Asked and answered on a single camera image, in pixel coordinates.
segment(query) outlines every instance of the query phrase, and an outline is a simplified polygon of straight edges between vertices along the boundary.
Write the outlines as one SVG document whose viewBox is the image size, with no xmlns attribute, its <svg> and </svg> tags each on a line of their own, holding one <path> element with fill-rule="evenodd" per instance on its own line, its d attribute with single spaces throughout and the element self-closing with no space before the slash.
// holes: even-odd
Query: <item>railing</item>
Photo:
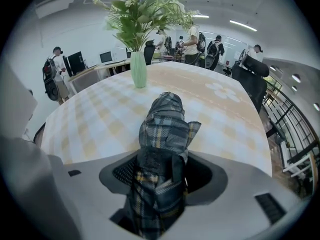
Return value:
<svg viewBox="0 0 320 240">
<path fill-rule="evenodd" d="M 267 94 L 263 105 L 270 119 L 284 132 L 286 137 L 285 145 L 280 146 L 283 167 L 294 164 L 304 156 L 311 154 L 319 168 L 320 141 L 314 128 L 301 110 L 280 89 L 269 82 L 267 86 L 270 91 L 277 91 L 276 96 Z M 310 174 L 310 171 L 305 171 L 306 177 L 309 177 Z"/>
</svg>

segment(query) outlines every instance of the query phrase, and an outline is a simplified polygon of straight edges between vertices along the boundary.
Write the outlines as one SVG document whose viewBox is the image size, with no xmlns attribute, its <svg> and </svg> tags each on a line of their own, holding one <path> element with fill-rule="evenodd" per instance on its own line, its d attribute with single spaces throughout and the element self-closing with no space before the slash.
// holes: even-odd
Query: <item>black metal railing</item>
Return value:
<svg viewBox="0 0 320 240">
<path fill-rule="evenodd" d="M 285 133 L 286 148 L 289 153 L 288 164 L 294 164 L 301 158 L 311 153 L 314 155 L 317 167 L 320 165 L 320 141 L 314 128 L 301 112 L 280 89 L 267 82 L 267 88 L 270 91 L 277 91 L 277 95 L 272 96 L 267 93 L 263 104 L 269 108 L 276 122 L 275 124 Z"/>
</svg>

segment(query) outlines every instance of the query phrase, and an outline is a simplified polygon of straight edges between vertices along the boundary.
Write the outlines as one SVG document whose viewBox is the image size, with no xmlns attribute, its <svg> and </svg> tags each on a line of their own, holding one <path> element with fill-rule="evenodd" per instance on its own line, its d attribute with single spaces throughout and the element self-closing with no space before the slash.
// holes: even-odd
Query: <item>black pants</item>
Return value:
<svg viewBox="0 0 320 240">
<path fill-rule="evenodd" d="M 219 56 L 216 56 L 214 58 L 214 62 L 212 63 L 211 67 L 209 67 L 210 70 L 214 71 L 216 66 L 218 65 L 218 61 L 219 61 Z"/>
<path fill-rule="evenodd" d="M 186 54 L 185 55 L 185 63 L 189 65 L 196 65 L 198 59 L 198 53 L 196 54 Z"/>
</svg>

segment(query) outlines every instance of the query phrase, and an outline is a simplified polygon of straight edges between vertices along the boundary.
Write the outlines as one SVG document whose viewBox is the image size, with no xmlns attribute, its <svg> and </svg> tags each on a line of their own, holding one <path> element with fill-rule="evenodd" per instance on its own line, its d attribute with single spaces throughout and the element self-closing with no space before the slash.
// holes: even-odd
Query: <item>flower print on tablecloth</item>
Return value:
<svg viewBox="0 0 320 240">
<path fill-rule="evenodd" d="M 240 99 L 236 96 L 236 93 L 229 89 L 229 88 L 224 88 L 221 84 L 218 83 L 206 83 L 206 87 L 210 88 L 213 90 L 214 94 L 220 97 L 221 99 L 231 99 L 234 102 L 240 102 Z"/>
</svg>

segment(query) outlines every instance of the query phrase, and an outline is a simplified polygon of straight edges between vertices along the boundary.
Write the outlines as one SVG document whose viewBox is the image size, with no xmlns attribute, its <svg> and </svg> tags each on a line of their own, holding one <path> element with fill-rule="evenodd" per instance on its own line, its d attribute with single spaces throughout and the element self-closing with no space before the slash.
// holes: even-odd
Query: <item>person in black shirt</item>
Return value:
<svg viewBox="0 0 320 240">
<path fill-rule="evenodd" d="M 218 61 L 219 61 L 219 56 L 223 56 L 225 53 L 224 45 L 221 42 L 222 37 L 221 35 L 217 35 L 215 37 L 214 42 L 210 42 L 208 47 L 207 47 L 207 54 L 212 54 L 214 56 L 214 62 L 212 63 L 211 67 L 209 68 L 210 70 L 214 71 Z"/>
</svg>

